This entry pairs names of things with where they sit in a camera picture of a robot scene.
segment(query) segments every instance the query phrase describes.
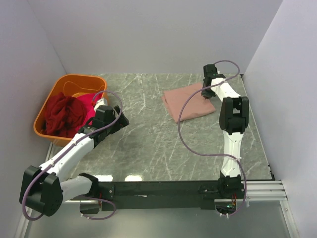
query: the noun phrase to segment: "pink cloth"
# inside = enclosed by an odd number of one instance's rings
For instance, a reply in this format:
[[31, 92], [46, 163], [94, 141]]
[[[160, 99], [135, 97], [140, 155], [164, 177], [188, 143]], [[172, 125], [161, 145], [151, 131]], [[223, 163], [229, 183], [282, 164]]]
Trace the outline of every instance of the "pink cloth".
[[[96, 112], [94, 110], [94, 107], [92, 105], [92, 101], [93, 101], [93, 97], [94, 97], [94, 93], [90, 93], [90, 94], [85, 94], [83, 96], [79, 96], [77, 99], [79, 101], [81, 101], [84, 105], [84, 107], [86, 108], [86, 111], [87, 111], [87, 114], [86, 114], [86, 117], [84, 119], [84, 123], [78, 127], [76, 127], [76, 131], [78, 131], [80, 128], [82, 128], [86, 122], [95, 116]], [[100, 98], [102, 97], [102, 95], [98, 95], [95, 102], [98, 101]]]
[[[180, 111], [186, 100], [203, 85], [196, 83], [188, 87], [164, 91], [162, 100], [175, 122], [178, 122]], [[201, 93], [197, 93], [186, 105], [181, 121], [198, 118], [216, 111], [208, 99], [205, 99]]]

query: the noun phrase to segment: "cable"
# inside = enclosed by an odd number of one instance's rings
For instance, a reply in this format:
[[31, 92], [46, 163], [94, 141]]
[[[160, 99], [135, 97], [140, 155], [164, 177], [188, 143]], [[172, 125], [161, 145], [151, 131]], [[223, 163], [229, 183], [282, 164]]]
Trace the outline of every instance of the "cable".
[[110, 215], [106, 216], [106, 217], [95, 218], [95, 217], [90, 217], [90, 216], [88, 216], [86, 214], [82, 214], [82, 216], [86, 217], [88, 220], [101, 221], [101, 220], [108, 219], [108, 218], [112, 217], [115, 214], [116, 210], [117, 210], [117, 207], [115, 206], [115, 204], [113, 202], [108, 201], [108, 200], [104, 200], [104, 199], [101, 199], [101, 198], [93, 198], [93, 197], [88, 197], [88, 199], [89, 200], [99, 201], [99, 202], [106, 202], [106, 203], [110, 204], [113, 207], [113, 212]]
[[246, 198], [247, 198], [247, 179], [246, 179], [246, 175], [245, 175], [245, 173], [244, 173], [244, 170], [243, 170], [243, 168], [242, 168], [242, 165], [241, 165], [240, 161], [239, 161], [236, 157], [234, 157], [233, 155], [230, 155], [230, 154], [219, 154], [219, 153], [218, 153], [218, 154], [204, 154], [204, 153], [200, 153], [200, 152], [197, 152], [197, 151], [193, 150], [193, 149], [190, 148], [190, 147], [186, 144], [186, 142], [184, 141], [183, 136], [182, 136], [182, 133], [181, 133], [181, 129], [180, 129], [180, 120], [181, 120], [183, 111], [184, 111], [186, 105], [188, 104], [188, 102], [189, 102], [197, 93], [199, 93], [199, 92], [201, 92], [201, 91], [203, 91], [203, 90], [206, 90], [206, 89], [210, 89], [210, 88], [219, 86], [219, 85], [223, 84], [224, 82], [226, 82], [226, 81], [228, 81], [228, 80], [230, 80], [230, 79], [233, 79], [233, 78], [235, 78], [236, 76], [239, 75], [239, 73], [240, 73], [240, 68], [239, 68], [239, 66], [238, 66], [235, 62], [225, 59], [225, 60], [217, 61], [217, 62], [215, 62], [214, 64], [217, 64], [217, 63], [220, 63], [220, 62], [229, 62], [229, 63], [234, 64], [234, 65], [238, 68], [238, 72], [237, 72], [234, 76], [231, 76], [231, 77], [229, 77], [229, 78], [223, 80], [221, 83], [218, 83], [218, 84], [215, 84], [215, 85], [211, 85], [211, 86], [202, 88], [202, 89], [196, 91], [195, 93], [193, 93], [193, 94], [186, 100], [185, 104], [184, 104], [183, 107], [182, 107], [182, 110], [181, 110], [180, 113], [179, 113], [177, 128], [178, 128], [178, 134], [179, 134], [180, 140], [182, 141], [182, 143], [184, 144], [184, 146], [185, 146], [189, 151], [191, 151], [192, 153], [194, 153], [194, 154], [196, 154], [196, 155], [200, 155], [200, 156], [227, 156], [227, 157], [229, 157], [229, 158], [235, 160], [235, 161], [238, 163], [238, 165], [239, 165], [239, 167], [240, 167], [240, 170], [241, 170], [241, 172], [242, 172], [242, 174], [243, 174], [243, 178], [244, 178], [244, 197], [243, 197], [243, 200], [242, 200], [242, 204], [238, 207], [238, 209], [237, 209], [234, 213], [229, 214], [229, 216], [232, 216], [232, 215], [236, 214], [236, 213], [241, 209], [241, 207], [243, 206], [243, 204], [245, 203]]
[[119, 112], [118, 116], [117, 116], [116, 119], [115, 119], [113, 122], [111, 122], [109, 125], [106, 125], [106, 126], [104, 126], [104, 127], [101, 127], [101, 128], [99, 128], [99, 129], [97, 129], [97, 130], [94, 130], [94, 131], [92, 131], [92, 132], [90, 132], [90, 133], [88, 133], [88, 134], [86, 134], [86, 135], [80, 137], [80, 138], [79, 138], [78, 140], [76, 140], [73, 144], [71, 144], [60, 156], [58, 156], [58, 157], [52, 162], [51, 165], [48, 165], [44, 170], [42, 170], [42, 171], [30, 182], [30, 184], [28, 185], [28, 187], [26, 188], [26, 190], [25, 190], [25, 192], [24, 192], [23, 199], [22, 199], [22, 213], [23, 213], [23, 215], [25, 216], [25, 218], [28, 219], [29, 221], [36, 221], [36, 220], [40, 219], [40, 218], [43, 216], [43, 214], [41, 214], [41, 215], [38, 216], [38, 217], [30, 217], [30, 216], [27, 214], [27, 211], [26, 211], [26, 199], [27, 199], [27, 196], [28, 196], [28, 194], [29, 194], [29, 192], [30, 192], [32, 186], [35, 184], [35, 182], [36, 182], [44, 173], [46, 173], [50, 168], [52, 168], [55, 163], [57, 163], [58, 161], [60, 161], [60, 160], [61, 160], [71, 149], [73, 149], [80, 141], [82, 141], [83, 139], [85, 139], [85, 138], [91, 136], [92, 134], [95, 134], [95, 133], [97, 133], [97, 132], [99, 132], [99, 131], [101, 131], [101, 130], [104, 130], [104, 129], [107, 129], [107, 128], [111, 127], [112, 125], [114, 125], [114, 124], [119, 120], [119, 118], [120, 118], [120, 116], [121, 116], [121, 114], [122, 114], [122, 108], [123, 108], [121, 99], [119, 98], [119, 96], [118, 96], [116, 93], [111, 92], [111, 91], [104, 90], [104, 91], [100, 91], [100, 92], [96, 93], [95, 96], [94, 96], [94, 98], [93, 98], [93, 101], [94, 101], [95, 98], [96, 98], [99, 94], [101, 94], [101, 93], [110, 93], [110, 94], [114, 95], [114, 96], [119, 100], [119, 103], [120, 103], [120, 112]]

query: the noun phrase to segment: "folded pink towel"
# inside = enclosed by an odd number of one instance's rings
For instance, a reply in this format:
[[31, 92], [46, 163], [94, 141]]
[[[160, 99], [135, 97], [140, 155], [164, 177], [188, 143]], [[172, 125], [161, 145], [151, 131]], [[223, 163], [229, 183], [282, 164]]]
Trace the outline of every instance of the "folded pink towel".
[[[164, 91], [162, 100], [175, 122], [178, 122], [180, 111], [186, 100], [197, 90], [201, 89], [203, 85], [196, 83], [188, 87], [174, 89], [171, 91]], [[197, 93], [186, 105], [181, 121], [198, 118], [216, 111], [214, 106], [208, 99]]]

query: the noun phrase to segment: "red cloth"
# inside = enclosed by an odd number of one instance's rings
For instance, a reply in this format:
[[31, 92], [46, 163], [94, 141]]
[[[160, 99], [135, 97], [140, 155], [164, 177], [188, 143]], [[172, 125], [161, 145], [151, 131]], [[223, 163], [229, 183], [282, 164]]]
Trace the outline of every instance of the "red cloth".
[[59, 93], [50, 97], [46, 110], [45, 121], [47, 135], [73, 138], [77, 127], [83, 125], [87, 110], [85, 105], [77, 98], [64, 96]]
[[[85, 94], [85, 95], [82, 95], [82, 96], [79, 96], [77, 99], [79, 101], [81, 101], [85, 108], [86, 108], [86, 111], [87, 111], [87, 114], [86, 114], [86, 117], [85, 117], [85, 120], [84, 120], [84, 123], [78, 127], [76, 127], [76, 130], [79, 130], [83, 125], [86, 124], [86, 122], [90, 119], [90, 118], [93, 118], [96, 114], [95, 110], [94, 110], [94, 106], [92, 105], [92, 101], [93, 101], [93, 97], [95, 96], [94, 93], [90, 93], [90, 94]], [[98, 101], [100, 98], [102, 97], [101, 94], [99, 94], [96, 99], [95, 99], [95, 102]]]

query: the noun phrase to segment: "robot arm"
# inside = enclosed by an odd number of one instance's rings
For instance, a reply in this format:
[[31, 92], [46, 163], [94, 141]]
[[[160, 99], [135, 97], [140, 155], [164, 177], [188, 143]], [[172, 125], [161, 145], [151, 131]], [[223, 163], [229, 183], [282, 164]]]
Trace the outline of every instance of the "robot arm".
[[[236, 93], [228, 82], [223, 82], [225, 77], [219, 74], [214, 64], [204, 66], [204, 76], [203, 87], [220, 84], [202, 91], [202, 96], [210, 98], [217, 95], [222, 101], [219, 125], [223, 130], [224, 154], [240, 159], [241, 141], [249, 123], [249, 99]], [[221, 174], [230, 178], [240, 176], [238, 163], [224, 156]]]
[[[118, 106], [112, 108], [106, 105], [106, 101], [101, 99], [95, 106], [96, 115], [83, 126], [74, 138], [53, 158], [41, 164], [38, 168], [30, 166], [23, 175], [20, 192], [20, 203], [23, 195], [31, 181], [48, 166], [53, 165], [44, 173], [32, 186], [26, 200], [26, 206], [41, 212], [46, 216], [53, 215], [60, 205], [76, 196], [87, 195], [96, 197], [98, 195], [98, 179], [94, 176], [82, 173], [75, 179], [67, 180], [69, 171], [91, 150], [93, 150], [108, 135], [113, 134], [129, 124], [128, 119], [121, 114], [118, 121], [111, 127], [99, 131], [81, 140], [76, 141], [86, 134], [109, 125], [115, 120], [115, 111], [120, 112]], [[54, 162], [70, 146], [76, 144], [58, 162]]]

